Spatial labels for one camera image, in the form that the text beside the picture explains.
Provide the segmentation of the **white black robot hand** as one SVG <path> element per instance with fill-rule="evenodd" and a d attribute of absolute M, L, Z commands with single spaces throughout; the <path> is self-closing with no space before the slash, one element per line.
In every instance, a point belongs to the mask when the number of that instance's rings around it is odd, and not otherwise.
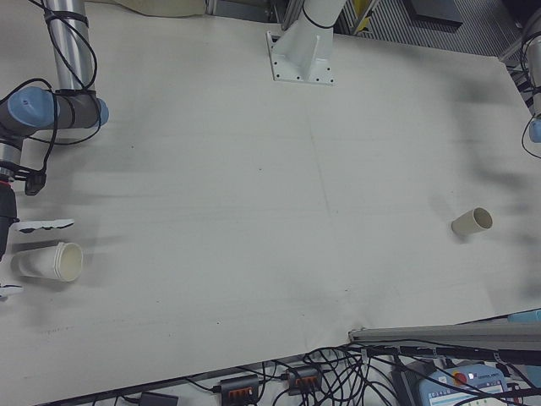
<path fill-rule="evenodd" d="M 1 182 L 1 258 L 6 253 L 10 228 L 21 233 L 36 230 L 64 229 L 74 225 L 74 219 L 35 220 L 21 222 L 17 214 L 16 197 L 11 185 Z"/>

